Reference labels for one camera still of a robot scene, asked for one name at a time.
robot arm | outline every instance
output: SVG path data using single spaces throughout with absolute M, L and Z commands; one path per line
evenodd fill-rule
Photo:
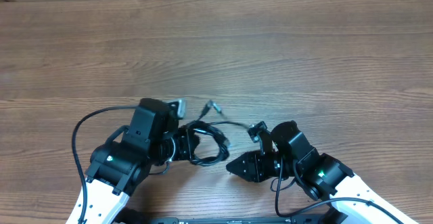
M 211 166 L 225 160 L 229 156 L 229 142 L 220 130 L 200 120 L 178 128 L 185 107 L 184 99 L 162 102 L 144 98 L 138 106 L 106 108 L 85 116 L 72 135 L 75 156 L 76 132 L 84 120 L 107 110 L 135 109 L 130 125 L 121 126 L 92 153 L 91 164 L 86 170 L 87 178 L 82 178 L 85 185 L 67 224 L 111 224 L 136 187 L 149 175 L 165 173 L 172 161 L 189 160 L 192 164 Z M 217 105 L 211 101 L 207 103 L 200 118 L 211 107 L 217 108 Z M 214 137 L 220 148 L 218 156 L 200 159 L 194 154 L 200 143 L 195 132 Z M 121 134 L 121 142 L 114 141 Z M 83 173 L 78 157 L 75 160 L 78 172 Z M 166 164 L 164 172 L 150 173 L 152 165 L 163 164 Z
M 129 196 L 122 192 L 119 195 L 113 194 L 114 187 L 99 180 L 93 180 L 87 185 L 87 210 L 85 215 L 86 223 L 111 224 L 117 214 L 124 208 Z M 83 210 L 83 189 L 76 201 L 74 210 L 69 216 L 66 224 L 77 224 Z
M 283 122 L 272 132 L 260 122 L 250 127 L 248 133 L 254 142 L 260 143 L 260 150 L 241 155 L 227 165 L 227 170 L 257 183 L 270 177 L 295 177 L 310 198 L 331 203 L 332 208 L 322 219 L 324 223 L 416 223 L 378 196 L 339 160 L 327 154 L 319 155 L 294 121 Z M 273 143 L 278 152 L 273 151 Z M 277 214 L 294 216 L 278 211 Z

cable connector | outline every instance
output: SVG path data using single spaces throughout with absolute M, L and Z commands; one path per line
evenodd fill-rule
M 206 103 L 206 105 L 204 105 L 202 113 L 198 117 L 198 120 L 200 120 L 204 116 L 206 116 L 211 108 L 214 108 L 216 110 L 216 112 L 218 112 L 218 114 L 221 114 L 221 115 L 223 114 L 223 109 L 210 99 L 208 101 L 208 103 Z

black cable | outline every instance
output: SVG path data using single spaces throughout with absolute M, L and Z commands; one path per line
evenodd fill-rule
M 292 212 L 290 214 L 281 214 L 279 212 L 279 210 L 278 210 L 278 197 L 279 197 L 279 192 L 280 192 L 280 187 L 281 187 L 281 180 L 283 178 L 283 166 L 284 166 L 284 161 L 283 161 L 283 158 L 281 158 L 281 168 L 279 170 L 277 193 L 275 194 L 275 212 L 277 213 L 277 215 L 279 217 L 291 218 L 291 217 L 294 217 L 296 215 L 300 215 L 300 214 L 302 214 L 304 212 L 310 211 L 310 210 L 312 210 L 312 209 L 314 209 L 316 207 L 322 206 L 324 204 L 329 204 L 329 203 L 332 203 L 332 202 L 336 202 L 336 201 L 353 201 L 353 202 L 361 202 L 361 203 L 364 203 L 364 204 L 366 204 L 368 206 L 375 207 L 376 209 L 382 211 L 384 214 L 388 215 L 396 223 L 403 224 L 402 221 L 400 221 L 399 219 L 397 219 L 393 214 L 391 214 L 389 211 L 387 211 L 386 209 L 382 208 L 378 204 L 375 204 L 372 201 L 363 200 L 363 199 L 360 199 L 360 198 L 334 198 L 334 199 L 331 199 L 331 200 L 324 200 L 324 201 L 321 201 L 321 202 L 318 202 L 318 203 L 314 203 L 314 204 L 312 204 L 310 206 L 307 206 L 305 208 L 302 208 L 300 210 L 297 210 L 295 212 Z
M 162 172 L 159 172 L 159 173 L 149 173 L 149 175 L 150 176 L 156 176 L 156 175 L 164 175 L 164 174 L 166 174 L 167 173 L 167 171 L 169 170 L 169 168 L 170 168 L 170 163 L 169 162 L 165 162 L 165 169 L 162 171 Z
M 298 164 L 298 160 L 293 160 L 293 164 L 292 164 L 292 170 L 293 173 L 295 175 L 295 179 L 299 182 L 299 184 L 301 184 L 301 186 L 305 186 L 304 182 L 302 181 L 302 179 L 299 177 L 298 171 L 296 170 L 296 165 Z
M 206 157 L 201 159 L 198 158 L 195 154 L 193 154 L 192 159 L 189 160 L 191 164 L 195 164 L 199 166 L 212 166 L 220 161 L 226 160 L 230 156 L 229 150 L 227 149 L 227 146 L 230 144 L 230 142 L 224 136 L 221 130 L 201 120 L 194 120 L 188 123 L 186 125 L 186 129 L 187 129 L 188 145 L 191 145 L 189 140 L 190 132 L 196 132 L 196 130 L 198 130 L 199 131 L 198 133 L 211 135 L 219 147 L 219 152 L 216 156 L 211 156 L 211 157 Z
M 81 216 L 78 219 L 78 224 L 82 224 L 84 221 L 84 216 L 86 215 L 86 207 L 87 207 L 87 186 L 86 186 L 86 179 L 84 177 L 84 173 L 83 170 L 81 168 L 81 164 L 80 164 L 80 160 L 78 159 L 78 154 L 76 153 L 76 134 L 78 132 L 78 129 L 80 128 L 80 126 L 82 125 L 82 123 L 84 121 L 86 121 L 87 119 L 91 118 L 92 116 L 95 116 L 96 114 L 102 113 L 102 112 L 107 112 L 110 110 L 120 110 L 120 109 L 134 109 L 137 106 L 113 106 L 113 107 L 109 107 L 109 108 L 104 108 L 101 110 L 97 110 L 94 111 L 88 115 L 86 115 L 85 117 L 83 117 L 76 125 L 74 128 L 74 131 L 72 132 L 72 154 L 74 155 L 74 160 L 75 160 L 75 165 L 76 168 L 78 170 L 78 174 L 80 175 L 80 180 L 81 180 L 81 186 L 83 188 L 83 209 L 81 210 Z
M 106 140 L 106 145 L 112 143 L 119 135 L 121 135 L 123 132 L 129 129 L 128 125 L 123 125 L 119 127 L 115 132 L 113 132 Z
M 270 190 L 272 191 L 272 192 L 276 192 L 277 190 L 275 190 L 275 189 L 273 189 L 273 182 L 275 182 L 275 180 L 278 180 L 279 178 L 278 177 L 276 177 L 276 178 L 274 178 L 273 180 L 272 180 L 272 182 L 271 182 L 271 186 L 270 186 Z M 292 187 L 293 186 L 293 184 L 295 184 L 295 182 L 296 182 L 296 179 L 295 178 L 293 178 L 293 180 L 287 185 L 287 186 L 285 186 L 285 187 L 283 187 L 282 189 L 280 189 L 280 191 L 282 191 L 282 190 L 285 190 L 285 189 L 288 189 L 289 187 Z
M 241 122 L 233 122 L 233 121 L 221 121 L 221 122 L 210 122 L 209 125 L 221 125 L 221 124 L 230 124 L 230 125 L 236 125 L 239 127 L 243 127 L 244 129 L 248 130 L 250 127 L 244 123 Z

wooden table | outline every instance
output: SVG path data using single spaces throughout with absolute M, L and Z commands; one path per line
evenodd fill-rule
M 433 222 L 433 0 L 111 0 L 0 4 L 0 223 L 64 223 L 80 190 L 70 136 L 142 97 L 208 99 L 233 120 L 296 120 L 420 223 Z M 78 134 L 84 168 L 129 111 Z M 207 120 L 217 120 L 212 113 Z M 258 149 L 221 127 L 229 160 Z M 216 154 L 205 139 L 200 152 Z M 173 165 L 129 206 L 151 217 L 274 217 L 270 181 Z M 311 202 L 281 193 L 284 212 Z

wood grain surface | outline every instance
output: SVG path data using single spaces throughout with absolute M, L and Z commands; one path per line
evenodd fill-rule
M 433 0 L 111 0 L 0 3 L 0 223 L 64 223 L 80 190 L 70 136 L 85 114 L 142 97 L 208 99 L 244 123 L 286 120 L 379 195 L 433 223 Z M 91 152 L 132 112 L 78 134 Z M 207 120 L 218 116 L 209 115 Z M 221 127 L 229 160 L 258 149 Z M 204 139 L 204 155 L 217 147 Z M 225 163 L 173 165 L 128 205 L 150 217 L 274 217 L 270 181 Z M 280 198 L 293 211 L 299 187 Z

